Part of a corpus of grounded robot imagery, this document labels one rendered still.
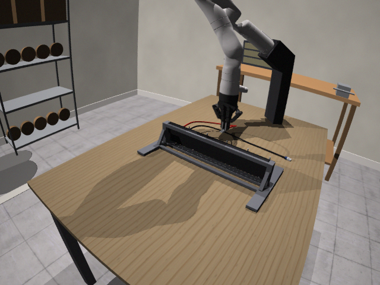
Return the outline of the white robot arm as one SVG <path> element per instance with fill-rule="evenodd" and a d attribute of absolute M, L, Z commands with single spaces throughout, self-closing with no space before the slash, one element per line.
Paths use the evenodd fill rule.
<path fill-rule="evenodd" d="M 194 1 L 208 19 L 224 52 L 220 93 L 231 96 L 238 95 L 239 92 L 247 93 L 248 88 L 240 85 L 243 46 L 234 30 L 263 54 L 273 48 L 273 40 L 249 20 L 235 24 L 241 16 L 241 11 L 232 0 Z"/>

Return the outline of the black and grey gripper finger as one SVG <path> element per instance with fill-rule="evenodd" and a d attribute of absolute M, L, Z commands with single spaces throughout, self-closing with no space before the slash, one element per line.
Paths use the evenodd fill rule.
<path fill-rule="evenodd" d="M 221 128 L 221 130 L 223 130 L 225 122 L 226 122 L 226 114 L 224 113 L 224 105 L 221 105 L 221 111 L 219 109 L 218 104 L 214 104 L 214 105 L 212 105 L 212 107 L 214 109 L 214 112 L 215 112 L 217 118 L 221 120 L 220 128 Z"/>
<path fill-rule="evenodd" d="M 230 128 L 230 123 L 235 121 L 242 113 L 243 113 L 242 111 L 240 111 L 239 109 L 236 109 L 235 116 L 232 118 L 233 114 L 230 115 L 230 107 L 227 107 L 224 131 L 228 131 L 228 129 Z"/>

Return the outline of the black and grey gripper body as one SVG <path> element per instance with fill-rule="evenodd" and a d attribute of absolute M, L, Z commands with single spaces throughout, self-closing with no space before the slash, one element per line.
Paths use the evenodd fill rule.
<path fill-rule="evenodd" d="M 224 105 L 224 113 L 226 114 L 227 107 L 230 107 L 230 115 L 233 114 L 238 109 L 238 97 L 239 95 L 231 96 L 219 92 L 218 106 L 220 110 L 221 105 Z"/>

